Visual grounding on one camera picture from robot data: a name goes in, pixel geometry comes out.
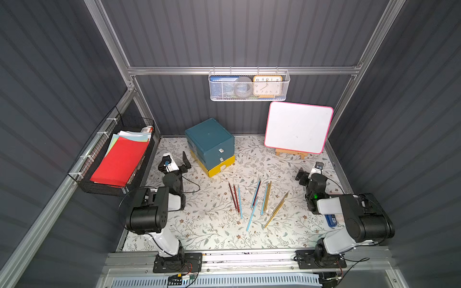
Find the blue red pencil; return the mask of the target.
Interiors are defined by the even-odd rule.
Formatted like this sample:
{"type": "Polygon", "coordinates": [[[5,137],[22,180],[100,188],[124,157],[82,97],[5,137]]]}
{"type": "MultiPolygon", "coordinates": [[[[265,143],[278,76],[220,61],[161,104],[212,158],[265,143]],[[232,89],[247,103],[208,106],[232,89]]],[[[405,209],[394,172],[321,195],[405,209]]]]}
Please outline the blue red pencil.
{"type": "Polygon", "coordinates": [[[258,179],[258,182],[257,182],[257,185],[256,185],[256,190],[255,190],[255,193],[254,193],[254,195],[253,195],[253,200],[252,200],[251,208],[253,208],[254,205],[255,205],[255,203],[256,203],[260,185],[261,185],[261,179],[258,179]]]}

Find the long light blue pencil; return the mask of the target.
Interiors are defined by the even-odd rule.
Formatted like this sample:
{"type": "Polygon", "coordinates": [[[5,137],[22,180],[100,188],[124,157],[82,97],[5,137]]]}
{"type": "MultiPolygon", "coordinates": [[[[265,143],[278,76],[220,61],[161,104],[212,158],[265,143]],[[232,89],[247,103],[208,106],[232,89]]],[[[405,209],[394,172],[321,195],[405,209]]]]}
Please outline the long light blue pencil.
{"type": "Polygon", "coordinates": [[[251,214],[250,214],[250,218],[249,218],[249,221],[248,221],[248,224],[247,224],[247,227],[246,227],[246,232],[248,232],[250,227],[251,227],[252,220],[253,220],[257,205],[258,205],[258,199],[255,200],[255,203],[253,205],[253,208],[252,208],[252,211],[251,211],[251,214]]]}

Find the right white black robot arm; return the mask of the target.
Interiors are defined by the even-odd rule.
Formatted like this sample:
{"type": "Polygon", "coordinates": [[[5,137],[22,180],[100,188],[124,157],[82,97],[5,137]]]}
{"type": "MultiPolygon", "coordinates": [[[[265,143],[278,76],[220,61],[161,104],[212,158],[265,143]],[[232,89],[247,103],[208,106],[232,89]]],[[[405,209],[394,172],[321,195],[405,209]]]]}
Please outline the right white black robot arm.
{"type": "Polygon", "coordinates": [[[345,226],[321,238],[309,255],[317,264],[326,266],[341,260],[341,255],[359,246],[375,246],[393,238],[395,228],[390,217],[371,193],[326,193],[327,181],[324,164],[315,163],[310,172],[299,169],[295,180],[306,188],[308,210],[314,215],[343,216],[345,226]]]}

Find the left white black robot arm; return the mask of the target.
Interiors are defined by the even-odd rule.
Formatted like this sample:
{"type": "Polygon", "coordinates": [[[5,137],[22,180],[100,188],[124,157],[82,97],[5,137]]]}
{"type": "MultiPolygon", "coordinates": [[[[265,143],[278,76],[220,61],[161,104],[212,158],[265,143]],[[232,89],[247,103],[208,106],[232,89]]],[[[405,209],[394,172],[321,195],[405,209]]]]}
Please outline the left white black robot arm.
{"type": "Polygon", "coordinates": [[[139,192],[148,196],[147,204],[134,207],[126,216],[124,228],[129,232],[145,236],[158,248],[163,259],[180,261],[184,249],[167,228],[168,214],[184,210],[186,194],[182,176],[192,168],[186,153],[182,153],[182,165],[176,164],[170,152],[163,154],[158,169],[164,173],[163,185],[159,188],[141,187],[139,192]]]}

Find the teal yellow drawer cabinet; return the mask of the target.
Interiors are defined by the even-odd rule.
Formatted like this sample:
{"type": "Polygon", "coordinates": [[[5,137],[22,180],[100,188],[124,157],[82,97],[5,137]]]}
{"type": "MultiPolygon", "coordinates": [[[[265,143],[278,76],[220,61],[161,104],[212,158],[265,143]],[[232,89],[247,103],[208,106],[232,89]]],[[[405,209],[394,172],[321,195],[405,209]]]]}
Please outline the teal yellow drawer cabinet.
{"type": "Polygon", "coordinates": [[[192,156],[208,177],[235,163],[235,138],[214,118],[188,128],[185,135],[192,156]]]}

